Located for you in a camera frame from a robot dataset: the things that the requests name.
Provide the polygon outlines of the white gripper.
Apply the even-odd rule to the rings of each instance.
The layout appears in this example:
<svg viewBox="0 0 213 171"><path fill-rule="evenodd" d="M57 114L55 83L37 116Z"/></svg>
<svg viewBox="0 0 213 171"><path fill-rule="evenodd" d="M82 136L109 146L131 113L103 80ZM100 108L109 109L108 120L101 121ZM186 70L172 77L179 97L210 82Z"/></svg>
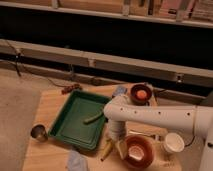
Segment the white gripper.
<svg viewBox="0 0 213 171"><path fill-rule="evenodd" d="M120 158L124 160L127 157L126 124L123 121L108 121L108 135L113 140L115 148L118 151Z"/></svg>

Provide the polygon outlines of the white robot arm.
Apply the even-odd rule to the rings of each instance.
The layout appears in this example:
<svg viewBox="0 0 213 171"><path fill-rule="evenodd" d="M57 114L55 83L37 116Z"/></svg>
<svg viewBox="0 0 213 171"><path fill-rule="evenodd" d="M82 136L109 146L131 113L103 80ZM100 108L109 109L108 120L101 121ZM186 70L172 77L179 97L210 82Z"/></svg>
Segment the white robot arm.
<svg viewBox="0 0 213 171"><path fill-rule="evenodd" d="M213 107L136 106L119 95L103 109L108 119L108 135L114 141L126 135L126 121L188 132L206 140L199 171L213 171Z"/></svg>

